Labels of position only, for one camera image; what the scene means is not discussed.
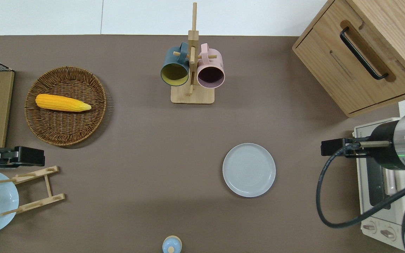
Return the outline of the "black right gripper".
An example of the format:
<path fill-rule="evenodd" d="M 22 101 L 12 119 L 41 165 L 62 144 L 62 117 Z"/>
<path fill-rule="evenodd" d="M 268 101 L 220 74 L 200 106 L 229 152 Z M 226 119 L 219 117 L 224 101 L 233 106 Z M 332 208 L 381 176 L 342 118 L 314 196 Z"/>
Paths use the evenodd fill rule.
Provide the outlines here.
<path fill-rule="evenodd" d="M 371 133 L 370 141 L 389 141 L 390 145 L 386 147 L 371 148 L 370 152 L 360 148 L 355 150 L 343 151 L 339 156 L 342 157 L 372 157 L 383 168 L 390 170 L 400 170 L 400 159 L 396 153 L 393 139 L 398 121 L 386 122 L 378 125 Z M 367 138 L 340 138 L 321 142 L 321 155 L 331 156 L 344 146 L 360 141 L 366 141 Z"/>

